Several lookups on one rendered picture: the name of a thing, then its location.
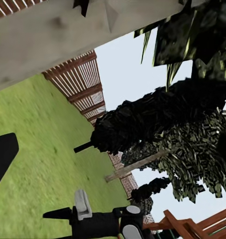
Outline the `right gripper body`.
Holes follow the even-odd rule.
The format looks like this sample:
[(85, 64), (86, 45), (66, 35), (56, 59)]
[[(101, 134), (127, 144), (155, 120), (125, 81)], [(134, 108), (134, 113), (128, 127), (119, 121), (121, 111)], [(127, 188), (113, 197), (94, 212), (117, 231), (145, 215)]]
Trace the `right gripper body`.
[(72, 209), (72, 228), (76, 231), (76, 239), (100, 239), (104, 237), (103, 213), (93, 213), (91, 218), (79, 221), (76, 206)]

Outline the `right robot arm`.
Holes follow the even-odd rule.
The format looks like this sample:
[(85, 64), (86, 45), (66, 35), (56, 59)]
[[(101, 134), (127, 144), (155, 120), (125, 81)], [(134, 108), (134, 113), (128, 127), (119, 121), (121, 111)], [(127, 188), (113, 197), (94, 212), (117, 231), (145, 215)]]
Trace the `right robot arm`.
[(154, 239), (150, 229), (143, 230), (145, 216), (136, 206), (114, 208), (110, 213), (92, 213), (85, 189), (74, 192), (75, 206), (43, 214), (48, 219), (69, 220), (72, 236), (58, 239), (100, 239), (118, 237), (124, 239)]

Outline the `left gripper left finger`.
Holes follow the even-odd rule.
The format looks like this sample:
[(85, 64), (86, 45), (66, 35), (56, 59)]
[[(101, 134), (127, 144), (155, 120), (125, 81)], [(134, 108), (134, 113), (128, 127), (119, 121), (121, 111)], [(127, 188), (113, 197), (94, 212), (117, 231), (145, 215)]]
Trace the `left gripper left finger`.
[(19, 152), (19, 145), (14, 132), (0, 136), (0, 181)]

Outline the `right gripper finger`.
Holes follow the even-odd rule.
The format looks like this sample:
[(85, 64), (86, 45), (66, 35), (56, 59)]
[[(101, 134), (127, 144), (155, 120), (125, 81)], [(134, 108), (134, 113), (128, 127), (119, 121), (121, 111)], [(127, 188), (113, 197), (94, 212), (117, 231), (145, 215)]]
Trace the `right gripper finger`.
[(52, 212), (48, 212), (43, 214), (44, 218), (48, 219), (64, 219), (69, 220), (69, 224), (72, 224), (72, 209), (71, 208), (65, 208), (61, 210), (55, 210)]
[(75, 231), (74, 228), (73, 228), (73, 229), (72, 229), (72, 236), (63, 237), (63, 238), (58, 238), (58, 239), (76, 239), (76, 238), (75, 238), (75, 233), (76, 233), (76, 231)]

